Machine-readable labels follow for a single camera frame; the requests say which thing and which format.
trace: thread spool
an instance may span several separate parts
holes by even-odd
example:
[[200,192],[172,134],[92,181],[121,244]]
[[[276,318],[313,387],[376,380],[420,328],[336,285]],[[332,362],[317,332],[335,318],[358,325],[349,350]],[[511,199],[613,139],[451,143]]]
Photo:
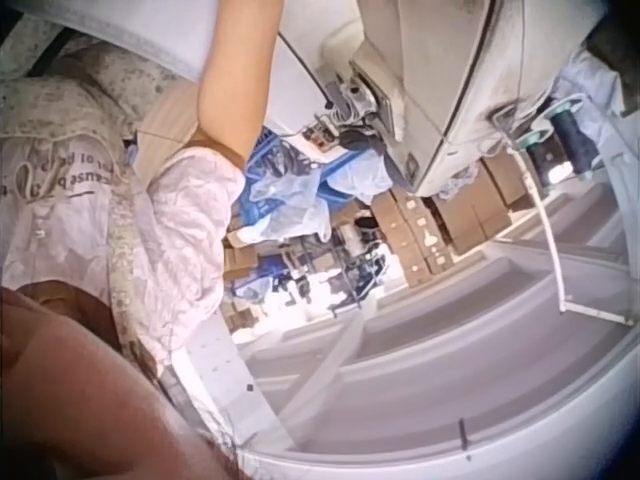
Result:
[[538,174],[540,183],[544,190],[548,193],[554,188],[554,184],[551,181],[550,173],[554,168],[559,167],[561,164],[552,162],[547,159],[547,151],[544,147],[544,142],[553,134],[550,129],[534,130],[526,133],[518,140],[516,140],[516,148],[521,151],[527,152],[533,168]]
[[582,108],[582,95],[572,95],[551,105],[541,114],[553,130],[567,155],[573,172],[581,180],[590,180],[593,165],[600,159],[598,147],[586,136],[576,121],[574,113]]

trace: forearm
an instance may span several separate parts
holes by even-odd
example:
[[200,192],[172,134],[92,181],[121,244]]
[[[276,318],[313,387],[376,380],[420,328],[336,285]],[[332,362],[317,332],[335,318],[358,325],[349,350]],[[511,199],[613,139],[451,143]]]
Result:
[[249,157],[264,123],[284,0],[219,0],[201,80],[198,121],[214,142]]
[[110,474],[143,465],[176,441],[166,436],[175,412],[93,335],[12,305],[2,314],[3,334],[18,352],[3,365],[5,440]]

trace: sewing machine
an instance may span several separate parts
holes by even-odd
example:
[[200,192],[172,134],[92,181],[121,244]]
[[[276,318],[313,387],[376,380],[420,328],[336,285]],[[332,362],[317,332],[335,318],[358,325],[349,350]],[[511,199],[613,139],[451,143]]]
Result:
[[[216,14],[214,0],[10,3],[192,80]],[[514,126],[535,111],[604,13],[599,0],[289,1],[265,123],[321,161],[373,146],[429,196],[500,141],[492,111],[515,103]]]

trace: white cloth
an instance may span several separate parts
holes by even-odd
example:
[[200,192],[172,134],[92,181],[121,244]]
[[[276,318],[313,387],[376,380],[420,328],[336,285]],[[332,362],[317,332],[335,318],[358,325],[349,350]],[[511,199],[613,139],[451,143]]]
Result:
[[611,114],[619,116],[625,109],[620,74],[614,72],[586,49],[580,49],[560,71],[551,96],[562,100],[582,93],[588,101],[575,113],[580,130],[602,149],[614,134],[606,121]]
[[[89,137],[62,143],[51,158],[43,159],[33,158],[42,154],[37,141],[3,144],[2,284],[15,289],[58,280],[109,305],[113,165]],[[134,328],[156,358],[182,346],[218,308],[223,294],[221,240],[243,186],[242,173],[228,160],[194,147],[170,159],[147,191],[136,192],[140,243],[134,247],[135,294],[147,320]]]

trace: skin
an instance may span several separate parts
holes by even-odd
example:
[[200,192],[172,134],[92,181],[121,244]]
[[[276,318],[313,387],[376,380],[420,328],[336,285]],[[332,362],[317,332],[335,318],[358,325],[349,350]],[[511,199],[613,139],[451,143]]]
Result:
[[[245,165],[264,122],[282,8],[283,0],[219,0],[200,126],[188,146]],[[71,320],[68,305],[48,306],[59,313],[2,290],[4,440],[45,448],[85,478],[230,478],[220,455],[85,328],[89,320]]]

